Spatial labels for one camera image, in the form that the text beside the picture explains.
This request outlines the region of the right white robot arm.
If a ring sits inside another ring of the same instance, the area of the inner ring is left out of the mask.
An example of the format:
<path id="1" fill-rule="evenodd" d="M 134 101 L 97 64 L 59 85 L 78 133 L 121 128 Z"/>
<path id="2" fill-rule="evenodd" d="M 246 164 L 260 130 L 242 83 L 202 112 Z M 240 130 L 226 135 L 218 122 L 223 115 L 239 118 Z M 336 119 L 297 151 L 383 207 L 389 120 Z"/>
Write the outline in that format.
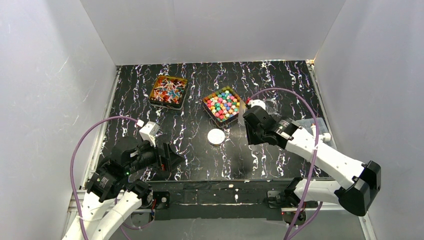
<path id="1" fill-rule="evenodd" d="M 261 106 L 243 114 L 249 145 L 269 144 L 311 160 L 317 150 L 315 166 L 332 180 L 307 180 L 296 177 L 274 201 L 297 206 L 300 201 L 338 204 L 349 213 L 363 217 L 381 190 L 381 166 L 350 158 L 315 137 L 297 121 L 274 118 Z"/>

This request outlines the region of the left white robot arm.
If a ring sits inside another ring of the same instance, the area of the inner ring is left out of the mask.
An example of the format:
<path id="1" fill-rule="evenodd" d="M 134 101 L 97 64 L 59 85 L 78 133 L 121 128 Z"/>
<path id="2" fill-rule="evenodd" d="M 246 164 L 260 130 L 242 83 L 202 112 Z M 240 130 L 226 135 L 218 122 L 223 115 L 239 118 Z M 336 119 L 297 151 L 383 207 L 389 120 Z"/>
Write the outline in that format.
<path id="1" fill-rule="evenodd" d="M 141 207 L 158 203 L 152 186 L 143 178 L 130 180 L 138 171 L 151 170 L 153 180 L 169 180 L 183 161 L 171 143 L 152 145 L 124 137 L 99 161 L 86 185 L 81 212 L 64 234 L 64 240 L 108 240 L 125 220 Z"/>

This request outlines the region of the tin of lollipops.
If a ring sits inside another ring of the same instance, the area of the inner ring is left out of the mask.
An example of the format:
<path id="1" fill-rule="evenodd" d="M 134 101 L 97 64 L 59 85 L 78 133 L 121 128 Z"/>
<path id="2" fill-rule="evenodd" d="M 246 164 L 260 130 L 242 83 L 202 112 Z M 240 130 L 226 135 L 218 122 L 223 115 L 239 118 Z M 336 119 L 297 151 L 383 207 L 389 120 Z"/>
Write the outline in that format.
<path id="1" fill-rule="evenodd" d="M 148 100 L 158 108 L 181 110 L 187 95 L 189 81 L 184 78 L 158 75 Z"/>

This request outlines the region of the tin of star candies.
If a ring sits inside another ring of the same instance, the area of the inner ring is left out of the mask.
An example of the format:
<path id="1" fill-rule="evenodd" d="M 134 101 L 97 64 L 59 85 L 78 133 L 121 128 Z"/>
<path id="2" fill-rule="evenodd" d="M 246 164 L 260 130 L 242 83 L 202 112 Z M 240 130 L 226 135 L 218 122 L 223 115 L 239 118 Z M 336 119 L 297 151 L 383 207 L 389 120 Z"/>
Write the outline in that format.
<path id="1" fill-rule="evenodd" d="M 202 99 L 206 113 L 218 128 L 224 128 L 238 119 L 241 97 L 230 86 L 225 86 Z"/>

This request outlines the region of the clear round jar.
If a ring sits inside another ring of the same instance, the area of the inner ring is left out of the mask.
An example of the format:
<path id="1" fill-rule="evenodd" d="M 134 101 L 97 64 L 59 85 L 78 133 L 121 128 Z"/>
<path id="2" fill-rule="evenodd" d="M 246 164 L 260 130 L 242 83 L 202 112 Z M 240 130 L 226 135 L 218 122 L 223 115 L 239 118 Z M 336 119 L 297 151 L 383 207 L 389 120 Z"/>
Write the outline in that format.
<path id="1" fill-rule="evenodd" d="M 263 100 L 263 102 L 265 103 L 265 110 L 267 111 L 267 113 L 273 117 L 278 117 L 279 113 L 278 113 L 278 104 L 277 102 L 272 99 L 272 98 L 266 98 Z"/>

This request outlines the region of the clear plastic scoop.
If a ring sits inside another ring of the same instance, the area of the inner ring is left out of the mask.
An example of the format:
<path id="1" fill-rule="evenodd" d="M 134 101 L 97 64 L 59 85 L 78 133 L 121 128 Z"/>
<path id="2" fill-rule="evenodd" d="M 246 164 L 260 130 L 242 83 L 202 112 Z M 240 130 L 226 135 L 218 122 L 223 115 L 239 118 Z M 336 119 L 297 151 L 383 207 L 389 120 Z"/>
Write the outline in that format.
<path id="1" fill-rule="evenodd" d="M 241 100 L 239 102 L 238 110 L 239 110 L 238 111 L 238 123 L 239 123 L 240 126 L 244 127 L 245 126 L 245 120 L 244 120 L 243 115 L 247 110 L 247 105 L 243 100 Z"/>

